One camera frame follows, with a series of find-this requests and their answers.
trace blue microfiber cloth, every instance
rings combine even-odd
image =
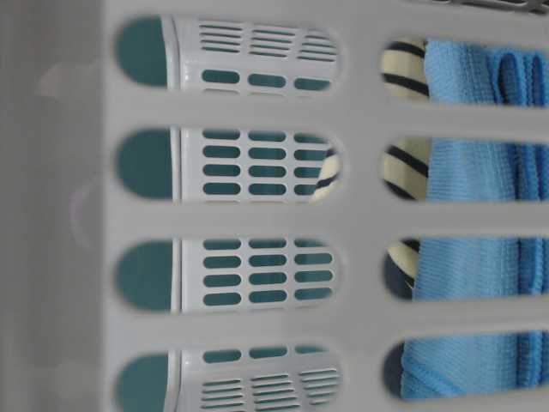
[[[453,104],[545,106],[547,64],[537,52],[429,42],[431,98]],[[504,202],[547,199],[549,149],[541,145],[434,139],[427,199]],[[422,239],[415,300],[466,300],[546,291],[543,239]],[[488,394],[547,379],[546,334],[453,336],[406,342],[406,399]]]

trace folded towel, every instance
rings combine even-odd
[[[431,98],[451,104],[545,106],[547,64],[537,52],[430,41]],[[427,199],[544,200],[549,151],[540,145],[434,139]],[[546,291],[542,239],[422,239],[415,300],[465,300]],[[546,334],[492,334],[409,341],[402,365],[407,399],[457,397],[546,381]]]

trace laundry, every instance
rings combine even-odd
[[[429,41],[425,74],[435,102],[546,106],[547,61],[535,51]],[[548,147],[433,139],[426,200],[547,199]],[[547,290],[546,240],[422,239],[414,300],[467,300]],[[491,334],[411,340],[402,397],[458,397],[531,388],[547,381],[547,335]]]

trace striped fabric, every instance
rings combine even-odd
[[[425,43],[422,39],[403,38],[391,43],[382,55],[381,72],[385,86],[396,97],[429,100],[424,73]],[[398,197],[424,201],[429,174],[431,139],[406,138],[389,146],[383,154],[381,176]],[[326,197],[334,188],[340,172],[337,153],[329,150],[320,172],[312,201]],[[388,249],[389,258],[400,270],[404,281],[413,287],[419,260],[419,240],[397,241]]]

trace ventilation hole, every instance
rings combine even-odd
[[[119,375],[115,398],[123,411],[162,412],[168,376],[167,354],[132,361]]]
[[[293,191],[298,196],[311,196],[316,188],[317,185],[296,185]]]
[[[213,47],[203,47],[203,50],[212,50]],[[225,49],[217,49],[215,52],[229,52]],[[240,82],[240,75],[236,71],[228,70],[204,70],[202,79],[208,83],[236,84]]]
[[[207,269],[237,268],[241,263],[238,256],[210,256],[204,259],[204,267]]]
[[[286,169],[281,166],[252,166],[248,171],[254,178],[283,178]]]
[[[296,264],[331,264],[334,258],[329,253],[304,253],[296,255]]]
[[[325,247],[326,244],[315,239],[295,239],[293,242],[297,247]]]
[[[286,133],[283,131],[253,130],[248,133],[248,137],[254,142],[284,142],[286,140]]]
[[[222,385],[236,385],[241,383],[242,383],[242,379],[212,380],[209,382],[204,382],[202,386],[210,387],[210,386],[222,386]]]
[[[282,45],[251,45],[252,49],[268,49],[268,50],[281,50],[283,52],[288,52],[290,49]]]
[[[206,157],[220,159],[236,159],[240,156],[240,149],[234,146],[206,146],[202,152]]]
[[[169,130],[143,130],[130,136],[118,152],[117,166],[128,190],[147,198],[172,198]]]
[[[278,389],[278,388],[288,387],[291,385],[292,385],[292,381],[290,379],[269,379],[264,382],[255,383],[252,385],[252,387],[254,389],[264,390],[264,389]]]
[[[283,302],[286,298],[287,293],[283,290],[265,290],[262,292],[252,292],[250,294],[251,303]]]
[[[253,249],[270,249],[286,247],[285,239],[251,239],[250,247]]]
[[[240,130],[205,129],[202,135],[207,139],[237,140],[240,137]]]
[[[287,403],[287,402],[294,402],[294,401],[297,401],[298,400],[298,397],[277,397],[275,399],[261,399],[261,400],[257,400],[255,401],[256,404],[265,404],[265,403]]]
[[[206,52],[225,52],[225,53],[238,53],[237,49],[226,49],[221,47],[203,46],[202,49]]]
[[[295,280],[299,283],[307,282],[329,282],[334,278],[334,274],[329,270],[308,270],[296,272]]]
[[[286,152],[281,148],[251,148],[248,155],[252,159],[280,161],[286,157]]]
[[[389,253],[383,260],[385,285],[394,296],[410,300],[412,299],[415,268],[417,268],[419,254],[408,251],[404,246],[399,245],[399,242],[395,242],[389,247]]]
[[[201,44],[206,44],[206,46],[202,46],[203,47],[211,47],[211,46],[208,46],[208,45],[235,45],[236,47],[240,46],[240,43],[236,42],[236,41],[226,41],[226,40],[211,40],[211,39],[202,39],[200,40]]]
[[[297,143],[326,144],[326,141],[321,137],[307,133],[296,133],[293,136],[293,140]]]
[[[248,83],[262,88],[283,88],[286,79],[282,76],[253,74],[248,77]]]
[[[320,167],[296,167],[293,174],[296,178],[318,179]]]
[[[241,357],[242,353],[237,349],[211,350],[202,356],[206,363],[236,362]]]
[[[252,348],[250,349],[250,358],[279,358],[281,356],[285,356],[287,353],[288,349],[285,346],[273,346],[270,348]]]
[[[252,285],[276,285],[287,280],[286,274],[282,272],[253,273],[250,276]]]
[[[215,30],[234,30],[236,32],[241,32],[242,31],[242,28],[241,27],[235,27],[235,26],[221,26],[221,25],[214,25],[214,24],[201,24],[200,25],[200,28],[201,29],[204,29],[204,28],[212,28],[212,29],[215,29]]]
[[[315,42],[312,42],[312,41],[308,41],[308,42],[305,42],[303,44],[304,47],[323,47],[323,48],[327,48],[327,49],[335,49],[335,47],[333,45],[326,45],[324,43],[315,43]]]
[[[317,375],[319,373],[337,373],[337,369],[328,368],[328,369],[314,369],[311,371],[303,371],[299,373],[299,376]]]
[[[118,292],[135,307],[170,310],[172,242],[150,242],[128,251],[118,264]]]
[[[231,306],[237,305],[242,300],[239,294],[207,294],[204,296],[204,305],[206,306]]]
[[[256,34],[273,34],[273,35],[275,35],[275,36],[290,36],[290,37],[295,36],[295,33],[286,32],[286,31],[281,31],[281,30],[262,30],[262,29],[255,29],[255,30],[253,31],[253,33],[256,33]]]
[[[208,288],[238,286],[241,282],[239,275],[208,275],[204,277],[204,286]]]
[[[253,54],[254,56],[265,56],[265,57],[271,57],[271,58],[285,58],[286,57],[286,54],[268,53],[266,51],[250,51],[250,54]]]
[[[318,34],[307,34],[305,36],[306,39],[313,39],[313,40],[329,40],[326,36],[321,36]]]
[[[205,33],[200,33],[200,35],[202,37],[226,37],[228,39],[242,39],[242,36],[239,34],[205,32]]]
[[[201,408],[203,410],[211,410],[211,409],[221,409],[221,408],[236,408],[236,407],[239,407],[239,406],[244,406],[244,402],[237,402],[237,403],[224,403],[224,404],[219,404],[219,405],[202,405]]]
[[[310,288],[299,289],[295,292],[295,299],[297,300],[316,300],[326,299],[332,294],[330,288]]]
[[[134,82],[167,86],[166,48],[160,18],[134,21],[118,37],[118,62]]]
[[[295,351],[297,354],[319,354],[326,352],[326,349],[314,345],[300,345],[295,347]]]
[[[272,380],[272,379],[289,379],[290,375],[284,373],[282,375],[268,375],[268,376],[258,376],[252,378],[252,382],[261,382],[262,380]]]
[[[208,251],[234,251],[242,242],[238,239],[208,239],[204,240],[203,245]]]
[[[250,257],[250,265],[253,267],[282,266],[286,264],[284,255],[255,255]]]
[[[239,176],[240,167],[236,165],[206,165],[203,168],[206,176]]]
[[[298,161],[323,161],[326,150],[296,150],[294,157]]]
[[[236,183],[207,183],[204,185],[207,195],[238,195],[240,186]]]
[[[299,52],[300,53],[305,53],[305,55],[307,55],[307,54],[309,54],[309,55],[319,54],[319,55],[325,55],[325,56],[337,56],[337,53],[334,53],[333,51],[320,51],[320,50],[306,50],[306,49],[303,49],[303,50],[300,50]]]
[[[530,390],[545,392],[548,382],[540,367],[545,371],[546,354],[541,342],[548,333],[505,330],[408,339],[386,356],[383,382],[391,394],[410,403],[502,392],[506,397],[520,397]],[[462,361],[455,362],[456,356]],[[436,377],[436,391],[427,384],[430,377]]]
[[[293,393],[295,392],[294,389],[281,389],[281,390],[278,390],[278,391],[271,391],[269,389],[267,390],[262,390],[260,388],[259,391],[254,391],[253,392],[253,396],[254,397],[263,397],[263,396],[273,396],[273,397],[276,397],[276,396],[279,396],[279,395],[284,395],[284,394],[287,394],[287,393]]]
[[[203,389],[202,393],[208,397],[219,397],[224,396],[228,393],[235,393],[235,392],[241,392],[244,388],[240,385],[227,387],[227,388],[219,388],[219,389]]]
[[[216,401],[216,402],[219,402],[219,401],[233,401],[234,399],[242,399],[244,397],[244,395],[242,394],[238,394],[238,395],[227,395],[227,396],[208,396],[208,397],[202,397],[202,401],[203,402],[213,402],[213,401]],[[216,408],[219,408],[219,407],[225,407],[226,405],[215,405]]]
[[[271,185],[266,183],[255,183],[250,185],[250,194],[256,196],[281,196],[286,193],[284,185]]]
[[[306,79],[306,78],[299,78],[296,79],[293,83],[293,86],[297,90],[309,90],[311,92],[320,92],[323,90],[326,90],[331,85],[331,82],[328,80],[317,80],[317,79]]]
[[[272,408],[256,408],[256,412],[284,412],[285,410],[300,409],[301,405],[274,406]]]

